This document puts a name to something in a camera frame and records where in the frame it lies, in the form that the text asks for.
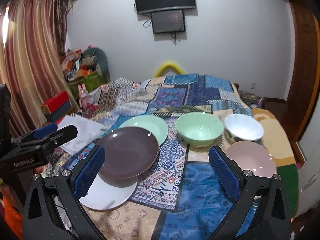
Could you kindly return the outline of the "white plate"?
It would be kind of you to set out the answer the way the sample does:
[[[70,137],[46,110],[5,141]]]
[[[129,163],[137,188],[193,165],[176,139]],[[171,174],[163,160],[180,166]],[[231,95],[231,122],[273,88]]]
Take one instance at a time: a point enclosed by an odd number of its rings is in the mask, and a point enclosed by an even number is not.
[[[79,202],[96,211],[114,209],[132,196],[137,184],[138,177],[115,180],[97,174],[88,193]]]

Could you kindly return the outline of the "pink deep plate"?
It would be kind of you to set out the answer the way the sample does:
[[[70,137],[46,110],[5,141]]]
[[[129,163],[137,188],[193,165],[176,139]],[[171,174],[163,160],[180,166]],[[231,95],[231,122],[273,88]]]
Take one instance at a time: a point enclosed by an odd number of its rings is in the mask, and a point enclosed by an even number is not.
[[[277,173],[271,154],[261,145],[251,141],[232,144],[225,154],[234,160],[242,170],[250,170],[255,176],[271,178]]]

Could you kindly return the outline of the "white bowl with dots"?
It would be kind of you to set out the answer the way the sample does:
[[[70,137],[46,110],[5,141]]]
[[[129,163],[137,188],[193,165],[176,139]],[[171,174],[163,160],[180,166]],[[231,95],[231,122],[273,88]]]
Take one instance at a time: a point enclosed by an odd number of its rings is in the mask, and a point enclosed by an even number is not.
[[[232,136],[241,140],[257,141],[264,135],[264,128],[253,117],[244,114],[231,114],[224,120],[225,128]]]

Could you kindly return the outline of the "mint green bowl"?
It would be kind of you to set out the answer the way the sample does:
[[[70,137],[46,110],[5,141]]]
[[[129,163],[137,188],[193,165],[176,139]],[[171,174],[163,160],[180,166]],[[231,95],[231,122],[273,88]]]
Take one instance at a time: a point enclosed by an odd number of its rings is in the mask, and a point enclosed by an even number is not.
[[[192,147],[207,147],[221,136],[223,123],[213,114],[192,112],[180,116],[175,122],[180,137]]]

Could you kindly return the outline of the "mint green plate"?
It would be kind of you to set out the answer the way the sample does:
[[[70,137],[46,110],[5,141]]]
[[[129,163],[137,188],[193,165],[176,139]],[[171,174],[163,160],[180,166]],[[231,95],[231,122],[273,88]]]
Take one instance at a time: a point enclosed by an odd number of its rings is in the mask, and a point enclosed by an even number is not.
[[[156,137],[159,146],[165,142],[169,132],[166,122],[162,118],[153,115],[134,116],[119,126],[119,128],[124,127],[147,129]]]

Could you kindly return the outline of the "red flat box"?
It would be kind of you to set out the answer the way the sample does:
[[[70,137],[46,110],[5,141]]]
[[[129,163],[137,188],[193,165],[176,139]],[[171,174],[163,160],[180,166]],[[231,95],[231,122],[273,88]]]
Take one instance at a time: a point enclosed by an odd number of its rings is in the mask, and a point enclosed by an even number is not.
[[[69,101],[69,95],[67,91],[62,91],[46,100],[41,105],[41,109],[44,114],[52,114],[67,101]]]

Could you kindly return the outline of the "white paper sheets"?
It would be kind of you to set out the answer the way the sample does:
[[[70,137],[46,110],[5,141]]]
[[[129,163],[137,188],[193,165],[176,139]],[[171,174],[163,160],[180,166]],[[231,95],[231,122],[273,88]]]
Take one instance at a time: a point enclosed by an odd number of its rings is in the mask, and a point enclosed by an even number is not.
[[[98,139],[107,128],[95,121],[86,119],[79,115],[66,115],[57,125],[58,129],[62,129],[68,125],[73,125],[77,128],[78,135],[75,139],[60,146],[64,151],[71,155],[75,155],[84,147],[90,144],[95,139]]]

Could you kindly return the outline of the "pink bunny toy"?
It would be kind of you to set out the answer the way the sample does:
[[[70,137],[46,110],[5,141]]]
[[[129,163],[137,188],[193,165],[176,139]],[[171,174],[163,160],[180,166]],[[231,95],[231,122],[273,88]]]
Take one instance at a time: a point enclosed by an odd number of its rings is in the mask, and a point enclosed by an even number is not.
[[[86,85],[83,83],[82,85],[78,85],[78,97],[79,97],[79,104],[82,109],[87,108],[87,96],[88,91],[86,89]]]

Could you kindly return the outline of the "blue patchwork bedspread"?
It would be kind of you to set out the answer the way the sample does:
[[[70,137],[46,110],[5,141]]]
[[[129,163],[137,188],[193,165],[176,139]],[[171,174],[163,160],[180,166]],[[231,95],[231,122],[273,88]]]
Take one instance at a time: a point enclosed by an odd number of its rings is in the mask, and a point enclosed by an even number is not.
[[[102,125],[102,135],[145,119],[154,135],[164,122],[165,138],[152,167],[134,181],[132,196],[116,208],[86,212],[107,239],[207,239],[231,209],[207,149],[189,146],[176,130],[187,113],[208,113],[223,121],[252,116],[230,81],[210,75],[156,77],[134,83],[120,78],[97,88],[84,118]]]

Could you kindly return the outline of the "green cardboard box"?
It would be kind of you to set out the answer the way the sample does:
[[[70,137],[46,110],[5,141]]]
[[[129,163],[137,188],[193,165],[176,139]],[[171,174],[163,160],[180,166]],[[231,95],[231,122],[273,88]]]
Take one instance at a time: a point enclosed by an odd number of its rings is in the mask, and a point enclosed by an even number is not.
[[[71,90],[71,93],[73,94],[73,97],[75,98],[75,100],[78,100],[79,98],[78,85],[85,84],[86,90],[88,92],[91,92],[96,88],[98,88],[100,85],[103,85],[106,83],[107,83],[107,79],[105,77],[101,77],[97,72],[92,72],[89,75],[77,78],[76,80],[69,82],[68,85]]]

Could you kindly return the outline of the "grey round cushion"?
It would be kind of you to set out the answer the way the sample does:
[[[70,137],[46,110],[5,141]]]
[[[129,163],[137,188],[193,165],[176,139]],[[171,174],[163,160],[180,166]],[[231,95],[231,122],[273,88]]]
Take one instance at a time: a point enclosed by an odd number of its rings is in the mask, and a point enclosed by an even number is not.
[[[100,77],[108,75],[108,60],[103,50],[97,47],[91,47],[82,52],[81,65],[95,67]]]

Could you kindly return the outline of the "brown wooden door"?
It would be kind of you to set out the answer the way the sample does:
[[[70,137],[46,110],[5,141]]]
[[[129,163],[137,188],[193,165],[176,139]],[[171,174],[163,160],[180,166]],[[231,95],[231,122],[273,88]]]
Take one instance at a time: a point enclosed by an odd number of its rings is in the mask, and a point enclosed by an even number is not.
[[[287,98],[297,141],[312,116],[319,87],[319,24],[305,0],[289,0],[295,29],[295,62]]]

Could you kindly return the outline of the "dark patterned bag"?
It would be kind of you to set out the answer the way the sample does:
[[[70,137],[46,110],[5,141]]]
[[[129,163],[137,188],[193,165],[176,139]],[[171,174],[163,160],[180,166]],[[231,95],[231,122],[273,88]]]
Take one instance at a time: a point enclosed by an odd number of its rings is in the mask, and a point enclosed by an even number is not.
[[[265,109],[265,102],[266,102],[265,97],[260,97],[243,90],[239,91],[239,95],[241,100],[251,109],[253,108]]]

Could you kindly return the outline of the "small black wall monitor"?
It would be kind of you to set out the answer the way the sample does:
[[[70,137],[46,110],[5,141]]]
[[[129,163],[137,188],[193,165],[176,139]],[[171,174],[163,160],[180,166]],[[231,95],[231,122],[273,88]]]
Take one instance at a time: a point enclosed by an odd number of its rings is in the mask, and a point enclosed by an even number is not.
[[[154,34],[185,32],[183,10],[158,11],[151,14]]]

